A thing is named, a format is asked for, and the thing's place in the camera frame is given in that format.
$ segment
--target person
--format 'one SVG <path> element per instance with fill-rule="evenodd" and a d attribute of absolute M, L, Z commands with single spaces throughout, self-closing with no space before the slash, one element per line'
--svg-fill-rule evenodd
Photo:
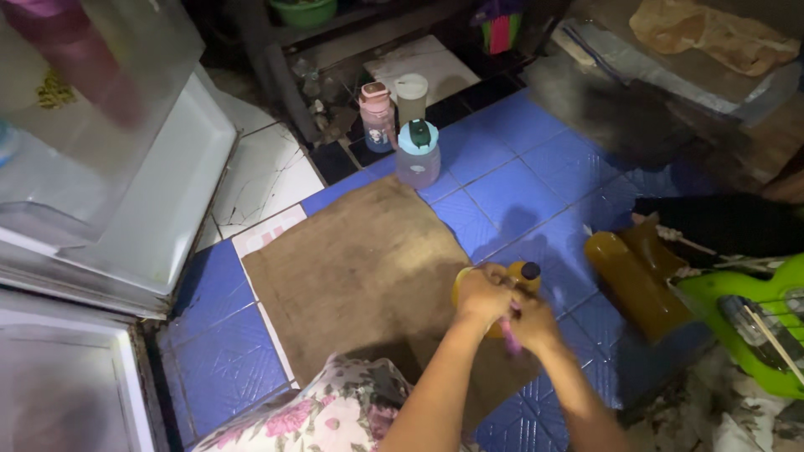
<path fill-rule="evenodd" d="M 550 376 L 577 452 L 629 450 L 625 432 L 564 344 L 549 305 L 518 290 L 505 268 L 472 269 L 458 288 L 452 325 L 411 386 L 389 360 L 332 355 L 305 389 L 288 391 L 217 429 L 196 451 L 466 452 L 461 433 L 470 369 L 480 341 L 500 318 Z M 511 310 L 511 301 L 520 310 Z"/>

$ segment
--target green toy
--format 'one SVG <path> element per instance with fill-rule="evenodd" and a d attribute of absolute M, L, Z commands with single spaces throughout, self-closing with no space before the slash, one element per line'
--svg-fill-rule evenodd
<path fill-rule="evenodd" d="M 732 358 L 765 391 L 776 396 L 804 399 L 804 385 L 786 365 L 779 365 L 779 368 L 768 365 L 768 356 L 758 355 L 759 349 L 746 342 L 746 331 L 752 334 L 753 327 L 744 324 L 741 335 L 729 321 L 734 319 L 733 312 L 730 315 L 724 312 L 724 300 L 733 302 L 735 295 L 747 298 L 748 304 L 758 309 L 767 323 L 772 323 L 785 336 L 787 343 L 799 352 L 799 348 L 804 346 L 804 254 L 782 264 L 769 281 L 723 271 L 684 279 L 677 287 L 691 298 L 687 300 L 687 307 L 715 332 Z M 790 353 L 784 343 L 782 346 Z"/>

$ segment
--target floral clothing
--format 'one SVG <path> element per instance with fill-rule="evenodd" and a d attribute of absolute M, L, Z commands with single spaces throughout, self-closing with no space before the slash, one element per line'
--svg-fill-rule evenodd
<path fill-rule="evenodd" d="M 229 422 L 193 451 L 376 452 L 411 391 L 389 360 L 332 355 L 309 386 Z M 479 450 L 461 445 L 461 452 Z"/>

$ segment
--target hand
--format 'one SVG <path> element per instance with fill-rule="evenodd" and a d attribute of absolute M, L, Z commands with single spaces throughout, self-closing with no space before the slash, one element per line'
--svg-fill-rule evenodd
<path fill-rule="evenodd" d="M 487 262 L 471 269 L 458 287 L 456 320 L 477 321 L 485 334 L 501 317 L 511 316 L 511 301 L 524 298 L 514 284 L 502 265 Z"/>
<path fill-rule="evenodd" d="M 558 323 L 546 301 L 528 296 L 519 307 L 520 315 L 511 320 L 511 331 L 525 348 L 541 357 L 552 348 L 563 345 Z"/>

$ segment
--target refrigerator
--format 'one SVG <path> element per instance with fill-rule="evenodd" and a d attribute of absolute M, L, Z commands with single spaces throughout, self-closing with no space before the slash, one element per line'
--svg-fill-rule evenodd
<path fill-rule="evenodd" d="M 167 448 L 165 319 L 238 132 L 172 0 L 0 0 L 0 450 Z"/>

